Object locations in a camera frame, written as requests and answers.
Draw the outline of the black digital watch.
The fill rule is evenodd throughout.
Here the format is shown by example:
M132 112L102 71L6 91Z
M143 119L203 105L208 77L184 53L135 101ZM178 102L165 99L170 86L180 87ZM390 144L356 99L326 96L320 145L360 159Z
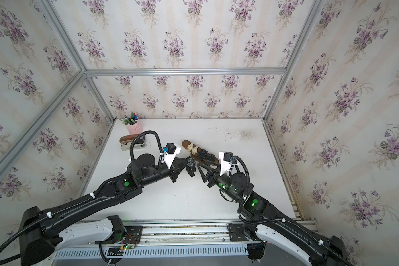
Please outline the black digital watch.
M214 155L212 153L208 153L206 155L206 160L210 161L210 162L218 162L218 159L217 159L216 155Z
M201 150L197 153L197 156L198 156L200 159L205 160L205 159L207 158L207 154L208 154L208 151L207 151L207 150L201 149Z

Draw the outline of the brown wooden watch stand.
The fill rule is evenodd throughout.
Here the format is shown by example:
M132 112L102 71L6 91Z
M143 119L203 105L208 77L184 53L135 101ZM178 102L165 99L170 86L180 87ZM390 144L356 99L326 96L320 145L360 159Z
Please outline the brown wooden watch stand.
M182 142L182 147L186 149L197 162L206 164L208 162L218 163L218 157L215 154L210 153L206 149L190 142L189 140L184 140Z

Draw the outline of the beige strap watch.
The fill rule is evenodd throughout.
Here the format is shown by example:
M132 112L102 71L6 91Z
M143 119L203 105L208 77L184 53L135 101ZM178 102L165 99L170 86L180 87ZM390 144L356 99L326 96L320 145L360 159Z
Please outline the beige strap watch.
M192 154L192 155L197 155L199 147L194 144L194 143L190 143L187 146L187 150Z

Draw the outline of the thin black band watch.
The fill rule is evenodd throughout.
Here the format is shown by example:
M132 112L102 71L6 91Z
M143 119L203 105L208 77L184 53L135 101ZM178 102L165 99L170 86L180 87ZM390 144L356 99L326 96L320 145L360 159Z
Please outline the thin black band watch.
M191 177L195 176L196 163L197 162L193 157L190 156L187 158L185 170Z

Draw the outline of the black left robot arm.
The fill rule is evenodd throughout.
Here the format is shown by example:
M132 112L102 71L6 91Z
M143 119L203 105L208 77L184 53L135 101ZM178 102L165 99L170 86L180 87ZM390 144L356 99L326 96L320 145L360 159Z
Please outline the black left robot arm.
M135 145L146 135L155 136L158 158L152 154L134 155ZM17 259L23 266L34 265L49 257L64 242L59 234L73 224L140 195L145 186L166 177L176 182L183 170L190 176L195 174L195 160L192 157L177 157L180 148L173 143L162 146L159 135L152 130L136 135L129 153L131 163L127 170L103 181L90 194L44 210L36 206L27 209L19 231L0 245L0 266Z

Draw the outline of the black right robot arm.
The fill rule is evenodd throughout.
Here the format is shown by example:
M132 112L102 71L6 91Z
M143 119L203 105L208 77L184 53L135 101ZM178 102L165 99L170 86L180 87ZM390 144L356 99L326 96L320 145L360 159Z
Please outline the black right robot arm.
M224 155L219 163L197 163L208 187L217 187L228 202L238 205L243 235L250 241L273 244L305 266L349 266L344 242L304 227L254 192L249 170L236 155Z

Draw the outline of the pink pen cup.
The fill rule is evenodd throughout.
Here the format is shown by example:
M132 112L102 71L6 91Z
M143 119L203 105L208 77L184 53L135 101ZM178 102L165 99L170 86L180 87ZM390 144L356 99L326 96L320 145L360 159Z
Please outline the pink pen cup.
M144 131L139 120L133 125L126 125L126 128L130 135L141 134Z

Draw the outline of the brown and white stapler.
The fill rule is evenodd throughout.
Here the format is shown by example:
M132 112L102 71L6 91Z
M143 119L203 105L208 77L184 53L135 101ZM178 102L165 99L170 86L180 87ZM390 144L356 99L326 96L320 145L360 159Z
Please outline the brown and white stapler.
M138 137L138 134L132 134L132 135L126 135L120 138L120 148L123 151L128 151L130 150L131 144L135 140L135 138ZM142 138L139 138L138 141L134 144L134 150L136 149L141 149L146 146L146 141L145 141L145 136Z

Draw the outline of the pens in cup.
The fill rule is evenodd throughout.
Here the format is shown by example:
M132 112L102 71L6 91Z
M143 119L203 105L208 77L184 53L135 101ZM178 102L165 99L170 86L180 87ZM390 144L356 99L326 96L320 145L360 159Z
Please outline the pens in cup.
M124 118L120 119L124 125L135 125L138 120L139 119L135 113L131 113L130 116L125 116Z

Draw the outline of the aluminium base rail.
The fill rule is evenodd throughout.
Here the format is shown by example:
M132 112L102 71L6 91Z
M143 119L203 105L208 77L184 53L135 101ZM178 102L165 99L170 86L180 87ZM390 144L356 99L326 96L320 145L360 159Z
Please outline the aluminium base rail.
M142 236L136 246L160 246L177 244L223 244L231 242L227 225L241 222L232 220L133 220L117 223L111 218L100 221L83 221L76 223L58 235L62 241L56 249L75 246L88 246L104 241L111 236L114 229L125 229L124 226L143 226Z

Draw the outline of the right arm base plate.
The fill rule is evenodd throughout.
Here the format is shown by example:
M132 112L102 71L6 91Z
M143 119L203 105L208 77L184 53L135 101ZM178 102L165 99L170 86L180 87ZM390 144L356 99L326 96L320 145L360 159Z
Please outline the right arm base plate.
M231 242L268 243L276 236L275 230L262 224L229 223L227 231Z

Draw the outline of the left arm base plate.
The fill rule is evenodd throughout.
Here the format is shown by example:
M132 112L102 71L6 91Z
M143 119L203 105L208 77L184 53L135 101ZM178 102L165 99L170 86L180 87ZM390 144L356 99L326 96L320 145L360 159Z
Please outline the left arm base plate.
M102 241L105 244L136 245L140 243L143 226L124 226L125 229L114 229L111 236Z

